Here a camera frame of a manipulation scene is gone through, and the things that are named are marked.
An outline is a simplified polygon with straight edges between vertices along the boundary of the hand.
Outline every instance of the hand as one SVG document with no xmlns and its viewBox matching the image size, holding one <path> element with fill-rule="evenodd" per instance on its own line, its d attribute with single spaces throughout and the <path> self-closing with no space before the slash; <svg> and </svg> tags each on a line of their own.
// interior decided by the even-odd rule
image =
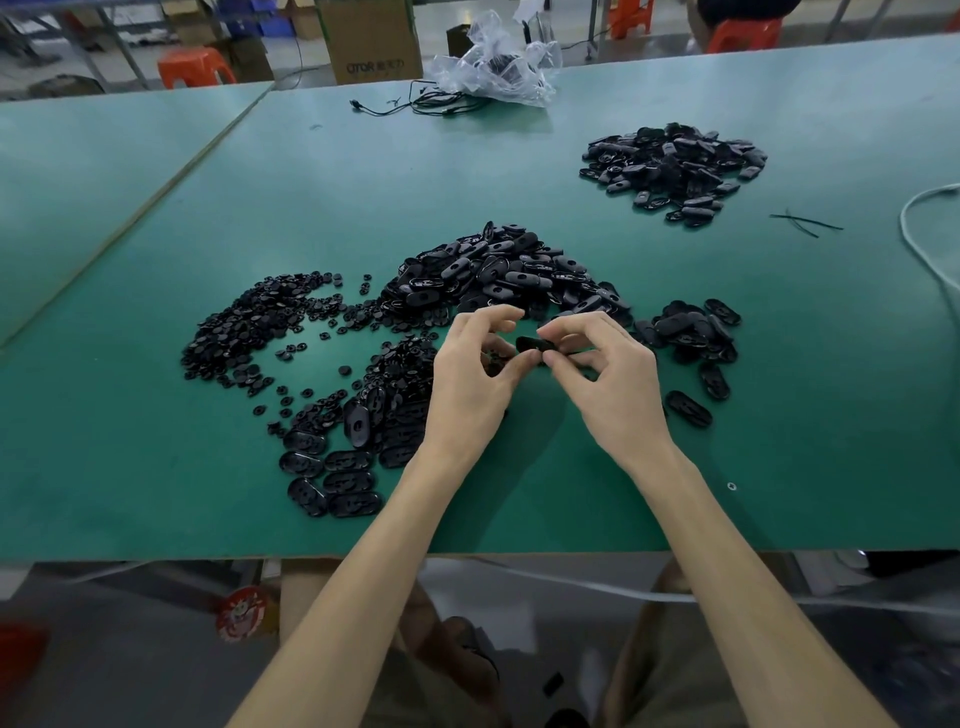
<svg viewBox="0 0 960 728">
<path fill-rule="evenodd" d="M 461 313 L 453 320 L 433 362 L 433 394 L 423 443 L 452 456 L 465 468 L 476 464 L 496 434 L 516 386 L 540 363 L 540 352 L 517 354 L 496 331 L 513 331 L 523 311 L 511 305 Z M 509 358 L 496 376 L 484 362 L 489 353 Z"/>
<path fill-rule="evenodd" d="M 544 352 L 543 361 L 580 409 L 590 434 L 642 488 L 644 474 L 677 452 L 663 416 L 653 352 L 606 313 L 562 316 L 538 334 L 557 345 L 559 351 Z M 587 347 L 596 349 L 564 356 Z M 578 366 L 600 377 L 590 381 Z"/>
</svg>

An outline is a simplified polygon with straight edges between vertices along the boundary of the forearm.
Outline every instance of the forearm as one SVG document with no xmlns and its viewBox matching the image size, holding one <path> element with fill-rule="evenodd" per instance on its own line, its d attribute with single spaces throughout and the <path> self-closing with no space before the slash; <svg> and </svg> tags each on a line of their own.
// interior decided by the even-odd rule
<svg viewBox="0 0 960 728">
<path fill-rule="evenodd" d="M 894 726 L 736 530 L 696 467 L 675 450 L 652 477 L 635 480 L 700 603 L 750 725 Z"/>
<path fill-rule="evenodd" d="M 430 540 L 466 473 L 426 444 L 228 728 L 359 725 Z"/>
</svg>

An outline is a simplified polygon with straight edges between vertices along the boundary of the wrist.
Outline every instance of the wrist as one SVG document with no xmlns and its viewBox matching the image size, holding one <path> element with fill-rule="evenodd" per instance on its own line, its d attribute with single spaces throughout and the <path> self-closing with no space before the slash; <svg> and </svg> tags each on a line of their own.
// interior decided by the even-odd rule
<svg viewBox="0 0 960 728">
<path fill-rule="evenodd" d="M 411 458 L 406 472 L 416 471 L 418 481 L 430 483 L 432 488 L 456 492 L 478 457 L 464 448 L 451 448 L 426 438 Z"/>
<path fill-rule="evenodd" d="M 662 447 L 645 449 L 624 466 L 644 497 L 655 497 L 683 487 L 688 468 L 696 469 L 672 442 Z"/>
</svg>

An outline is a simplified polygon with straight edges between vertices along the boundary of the right hand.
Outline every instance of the right hand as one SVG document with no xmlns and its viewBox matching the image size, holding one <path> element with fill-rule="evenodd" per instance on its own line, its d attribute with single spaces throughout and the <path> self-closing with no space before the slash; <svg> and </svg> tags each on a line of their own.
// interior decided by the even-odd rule
<svg viewBox="0 0 960 728">
<path fill-rule="evenodd" d="M 642 486 L 645 473 L 675 460 L 660 403 L 657 358 L 606 313 L 562 316 L 538 329 L 557 345 L 543 361 L 560 382 L 597 444 Z M 595 347 L 590 351 L 578 350 Z M 596 381 L 577 367 L 599 373 Z"/>
</svg>

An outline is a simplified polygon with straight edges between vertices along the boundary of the cardboard box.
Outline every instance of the cardboard box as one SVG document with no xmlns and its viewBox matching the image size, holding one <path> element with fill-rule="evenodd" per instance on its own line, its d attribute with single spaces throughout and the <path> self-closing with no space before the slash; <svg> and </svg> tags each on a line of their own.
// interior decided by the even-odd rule
<svg viewBox="0 0 960 728">
<path fill-rule="evenodd" d="M 160 6 L 183 45 L 209 45 L 224 37 L 220 21 L 200 0 L 167 0 Z"/>
<path fill-rule="evenodd" d="M 337 84 L 422 77 L 409 0 L 319 0 L 317 5 Z"/>
<path fill-rule="evenodd" d="M 225 38 L 206 46 L 220 51 L 238 84 L 274 79 L 274 69 L 267 61 L 267 49 L 258 37 Z"/>
<path fill-rule="evenodd" d="M 320 14 L 313 0 L 276 0 L 276 8 L 284 17 L 290 18 L 294 33 L 300 40 L 316 40 L 324 37 Z"/>
</svg>

